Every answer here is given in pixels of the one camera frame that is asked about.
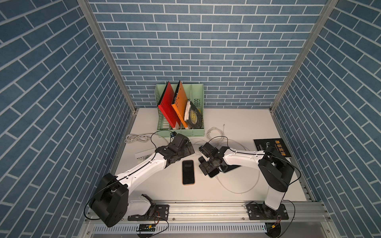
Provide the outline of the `black phone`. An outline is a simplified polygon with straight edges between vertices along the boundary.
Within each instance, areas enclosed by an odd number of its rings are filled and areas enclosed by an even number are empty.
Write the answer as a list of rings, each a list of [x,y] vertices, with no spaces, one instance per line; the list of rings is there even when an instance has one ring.
[[[219,173],[220,173],[220,170],[219,170],[218,168],[215,168],[215,169],[210,170],[210,171],[208,172],[208,176],[209,176],[210,178],[213,178],[214,176],[218,175]]]

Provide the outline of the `phone with orange case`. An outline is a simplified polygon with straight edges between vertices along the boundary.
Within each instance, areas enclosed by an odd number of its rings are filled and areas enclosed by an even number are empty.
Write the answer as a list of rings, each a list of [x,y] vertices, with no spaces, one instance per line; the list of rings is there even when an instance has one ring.
[[[183,185],[195,183],[193,160],[185,160],[182,162],[182,183]]]

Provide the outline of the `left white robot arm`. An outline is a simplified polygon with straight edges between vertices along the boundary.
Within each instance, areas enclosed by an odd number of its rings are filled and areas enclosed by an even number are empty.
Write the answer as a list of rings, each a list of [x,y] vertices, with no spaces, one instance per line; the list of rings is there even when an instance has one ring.
[[[89,207],[107,226],[113,227],[125,216],[140,216],[152,220],[157,214],[156,203],[146,194],[129,198],[132,192],[155,173],[194,154],[188,137],[177,134],[167,146],[155,149],[145,161],[118,175],[106,174],[99,182]]]

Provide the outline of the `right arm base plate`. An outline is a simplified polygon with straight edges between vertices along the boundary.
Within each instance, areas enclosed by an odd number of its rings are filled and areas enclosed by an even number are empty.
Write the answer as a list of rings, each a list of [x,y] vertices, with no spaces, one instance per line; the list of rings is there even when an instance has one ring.
[[[278,210],[263,208],[264,204],[250,202],[246,204],[246,209],[250,220],[289,220],[289,215],[284,204],[280,204]]]

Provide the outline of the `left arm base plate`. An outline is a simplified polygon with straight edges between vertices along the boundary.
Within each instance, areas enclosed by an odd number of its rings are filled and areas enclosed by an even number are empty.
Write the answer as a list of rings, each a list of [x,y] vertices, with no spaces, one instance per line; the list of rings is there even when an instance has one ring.
[[[151,205],[148,211],[144,215],[133,215],[128,217],[128,221],[157,221],[158,217],[168,220],[169,216],[168,204],[156,204]]]

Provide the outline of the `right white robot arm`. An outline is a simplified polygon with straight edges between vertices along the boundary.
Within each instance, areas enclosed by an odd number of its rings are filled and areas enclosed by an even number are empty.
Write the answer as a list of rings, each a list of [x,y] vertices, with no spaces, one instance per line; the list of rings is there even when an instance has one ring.
[[[199,148],[205,159],[200,168],[205,175],[220,169],[226,171],[229,166],[242,166],[260,170],[268,184],[267,196],[263,209],[276,212],[291,184],[295,172],[294,166],[274,147],[257,152],[231,149],[228,146],[216,148],[206,143]]]

